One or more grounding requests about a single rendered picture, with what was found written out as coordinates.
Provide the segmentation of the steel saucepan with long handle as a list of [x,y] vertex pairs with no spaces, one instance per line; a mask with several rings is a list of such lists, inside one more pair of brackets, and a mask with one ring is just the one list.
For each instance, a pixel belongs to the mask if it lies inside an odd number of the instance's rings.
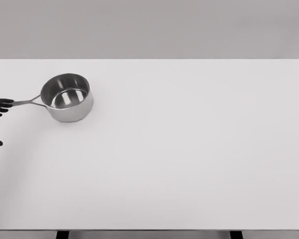
[[31,100],[15,101],[13,106],[32,104],[44,107],[59,122],[76,122],[93,108],[93,95],[88,80],[78,74],[65,73],[52,77],[40,94]]

